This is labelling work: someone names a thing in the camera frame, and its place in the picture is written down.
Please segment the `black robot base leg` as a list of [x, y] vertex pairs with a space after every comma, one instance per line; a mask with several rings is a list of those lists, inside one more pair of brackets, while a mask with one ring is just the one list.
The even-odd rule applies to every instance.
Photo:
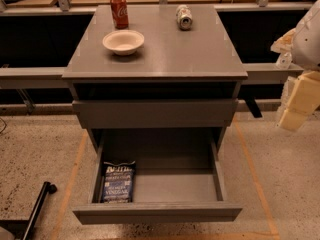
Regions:
[[27, 220], [0, 220], [0, 240], [32, 240], [34, 227], [46, 197], [57, 191], [55, 184], [45, 181]]

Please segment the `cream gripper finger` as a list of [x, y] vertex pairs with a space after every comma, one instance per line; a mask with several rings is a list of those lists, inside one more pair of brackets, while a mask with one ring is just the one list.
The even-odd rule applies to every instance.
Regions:
[[280, 118], [283, 115], [283, 113], [287, 107], [287, 103], [288, 103], [289, 98], [291, 96], [291, 93], [293, 91], [295, 81], [296, 81], [295, 77], [289, 76], [284, 83], [281, 98], [280, 98], [281, 104], [277, 110], [277, 117], [278, 118]]
[[296, 78], [283, 115], [277, 125], [289, 131], [298, 130], [320, 106], [320, 72], [307, 71]]

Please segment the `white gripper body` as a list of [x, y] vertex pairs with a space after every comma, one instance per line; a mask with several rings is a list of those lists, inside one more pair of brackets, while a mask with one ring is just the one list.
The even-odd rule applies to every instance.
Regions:
[[285, 53], [290, 52], [292, 49], [293, 36], [296, 29], [293, 28], [286, 32], [282, 37], [278, 38], [270, 47], [270, 50], [275, 53]]

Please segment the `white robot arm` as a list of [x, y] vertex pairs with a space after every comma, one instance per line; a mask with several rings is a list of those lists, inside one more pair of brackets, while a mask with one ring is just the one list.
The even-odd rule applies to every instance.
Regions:
[[287, 79], [278, 109], [277, 125], [296, 131], [320, 106], [320, 0], [270, 50], [279, 54], [278, 69], [288, 69], [291, 64], [303, 69], [298, 77]]

